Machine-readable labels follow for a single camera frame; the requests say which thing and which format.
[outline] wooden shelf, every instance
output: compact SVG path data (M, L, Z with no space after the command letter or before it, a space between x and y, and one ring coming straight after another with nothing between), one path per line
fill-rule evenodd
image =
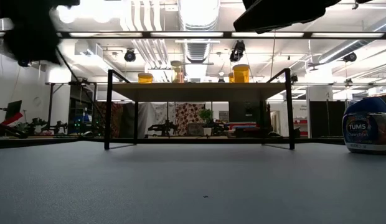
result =
M138 102L259 101L284 89L284 83L113 84L113 91Z

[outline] black object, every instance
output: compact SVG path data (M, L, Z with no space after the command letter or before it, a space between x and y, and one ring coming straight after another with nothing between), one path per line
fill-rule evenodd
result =
M93 138L94 136L95 135L91 131L87 131L87 132L82 134L82 137L85 137L85 138Z
M230 122L257 122L260 117L258 102L229 102Z
M266 138L270 130L267 128L237 128L236 138Z
M310 101L311 137L342 136L344 101Z
M5 136L5 133L19 139L28 138L28 135L22 131L17 130L16 128L0 124L0 136Z
M44 126L44 125L47 125L47 122L44 121L43 119L33 118L31 123L26 123L26 127L24 131L27 132L29 136L33 136L35 135L35 128L37 126Z
M356 59L357 59L357 56L354 52L342 58L342 60L345 62L355 62Z
M127 49L125 56L124 56L124 59L127 62L134 62L136 60L136 55L135 55L134 49Z
M64 133L67 133L67 128L68 128L68 124L67 123L62 123L61 121L57 121L56 125L48 125L46 127L43 127L42 130L43 131L49 131L49 130L52 130L54 132L54 134L58 134L59 131L60 131L60 128L63 128L63 132Z
M57 6L77 6L80 0L0 0L0 19L10 18L13 29L4 43L16 60L47 60L60 64L56 47L60 40L49 11Z
M229 128L226 127L224 124L218 124L215 122L210 122L209 124L205 124L208 128L212 128L212 135L213 136L224 136L225 131L228 131Z
M20 113L21 103L22 103L22 101L19 100L19 101L15 101L15 102L9 103L7 105L5 120L7 120L9 118L12 118L16 114Z
M291 76L291 81L292 81L293 83L298 82L298 76L297 76L296 74L292 75L292 76Z
M245 51L245 44L242 40L236 42L235 47L233 48L232 53L230 54L231 62L238 62L243 56Z
M178 126L173 122L169 122L169 120L166 120L165 124L154 124L150 126L148 131L161 131L161 136L169 136L169 132L171 131L171 129L174 130L175 134L176 130L178 129Z
M17 64L19 64L20 67L28 68L31 66L31 61L30 60L19 60L17 62Z
M307 23L326 13L340 0L243 0L246 11L233 23L237 32L257 33Z

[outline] ceiling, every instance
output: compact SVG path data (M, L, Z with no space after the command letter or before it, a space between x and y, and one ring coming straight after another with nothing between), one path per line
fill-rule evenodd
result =
M367 4L362 4L358 9L352 10L354 0L342 0L339 4L330 7L326 15L308 24L295 24L286 27L284 31L368 31L367 28L386 17L386 0L373 0ZM179 30L179 18L176 0L161 1L161 25L163 30ZM113 15L124 14L120 7L103 8L104 12ZM141 9L141 20L143 21L143 8ZM221 0L221 8L217 30L234 30L233 22L245 11L241 0ZM98 23L92 18L78 18L73 23L64 24L57 17L54 21L59 30L72 31L100 31L100 30L122 30L120 19L115 17L109 22ZM181 44L176 44L174 40L167 39L166 47L170 60L183 60ZM219 72L228 74L231 72L232 64L229 61L231 48L236 40L220 40L219 44L212 44L209 62L213 65L207 67L207 76L217 77ZM103 57L109 61L112 67L125 73L130 80L136 80L136 72L143 72L145 61L137 54L135 62L125 62L123 56L127 48L133 48L131 40L127 39L106 39L88 40L90 44L98 44L103 47ZM280 70L290 67L300 60L310 60L310 55L324 54L344 40L244 40L246 54L240 63L250 65L253 77L264 77L264 79L276 74ZM65 53L70 63L74 64L76 72L80 76L91 79L104 78L106 72L99 69L95 64L86 63L73 54ZM356 51L358 59L353 63L332 62L327 65L327 69L332 71L333 77L343 80L346 77L369 71L375 67L386 64L386 40L375 41ZM309 71L305 66L293 67L293 72L299 77L305 77ZM374 73L370 78L386 76L386 69L382 72Z

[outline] wall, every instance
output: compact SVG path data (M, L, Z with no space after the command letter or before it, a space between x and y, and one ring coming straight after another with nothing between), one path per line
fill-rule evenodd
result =
M0 107L22 100L21 112L26 111L27 122L37 117L47 120L50 88L45 85L45 79L45 72L39 75L38 69L21 68L15 60L0 54ZM5 114L0 111L0 122Z
M288 136L288 119L287 119L287 103L286 102L272 102L270 103L271 111L279 111L280 115L280 134ZM308 109L306 102L293 101L293 118L308 117Z
M53 66L48 68L47 82L65 83L71 81L71 73L65 67ZM57 121L66 123L68 121L68 109L70 106L70 85L60 87L54 94L52 99L52 116L50 125L55 125Z

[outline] desk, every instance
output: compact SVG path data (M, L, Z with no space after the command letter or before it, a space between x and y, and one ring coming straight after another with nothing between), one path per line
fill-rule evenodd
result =
M285 83L272 83L285 74ZM113 83L113 77L124 80L114 70L108 71L106 97L105 149L110 149L111 101L113 91L135 102L135 118L139 102L203 102L203 101L265 101L286 90L289 149L294 149L293 103L291 97L291 71L284 69L266 83ZM134 144L138 143L138 119L134 121Z

